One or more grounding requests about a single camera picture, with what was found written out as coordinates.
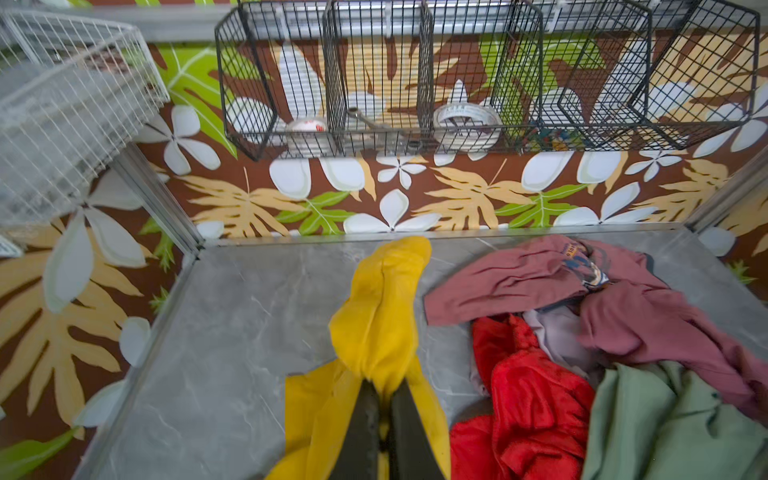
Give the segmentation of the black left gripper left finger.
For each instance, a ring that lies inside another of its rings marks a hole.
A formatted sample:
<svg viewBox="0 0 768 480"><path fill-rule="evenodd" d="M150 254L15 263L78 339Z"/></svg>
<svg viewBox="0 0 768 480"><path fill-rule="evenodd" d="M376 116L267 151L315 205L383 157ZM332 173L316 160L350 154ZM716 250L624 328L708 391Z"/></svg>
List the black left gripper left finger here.
<svg viewBox="0 0 768 480"><path fill-rule="evenodd" d="M358 391L342 448L329 479L374 480L379 462L379 397L374 385L364 380Z"/></svg>

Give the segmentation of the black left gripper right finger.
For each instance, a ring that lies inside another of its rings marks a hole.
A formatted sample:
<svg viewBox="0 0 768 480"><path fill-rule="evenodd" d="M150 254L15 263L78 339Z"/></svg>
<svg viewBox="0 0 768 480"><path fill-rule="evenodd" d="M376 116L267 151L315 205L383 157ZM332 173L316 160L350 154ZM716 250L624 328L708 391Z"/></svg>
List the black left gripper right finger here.
<svg viewBox="0 0 768 480"><path fill-rule="evenodd" d="M445 478L429 444L425 427L406 381L400 384L391 398L387 446L390 479Z"/></svg>

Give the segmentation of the yellow cloth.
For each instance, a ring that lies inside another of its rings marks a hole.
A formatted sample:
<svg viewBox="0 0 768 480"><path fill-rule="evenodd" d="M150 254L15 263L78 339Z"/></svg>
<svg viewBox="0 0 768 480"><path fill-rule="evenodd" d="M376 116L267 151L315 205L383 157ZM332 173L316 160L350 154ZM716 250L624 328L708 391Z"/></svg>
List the yellow cloth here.
<svg viewBox="0 0 768 480"><path fill-rule="evenodd" d="M364 380L379 397L377 479L390 479L390 404L403 381L444 479L450 478L447 419L417 355L414 300L431 253L426 238L406 237L379 247L359 263L349 297L329 324L335 359L285 382L285 453L268 478L329 479Z"/></svg>

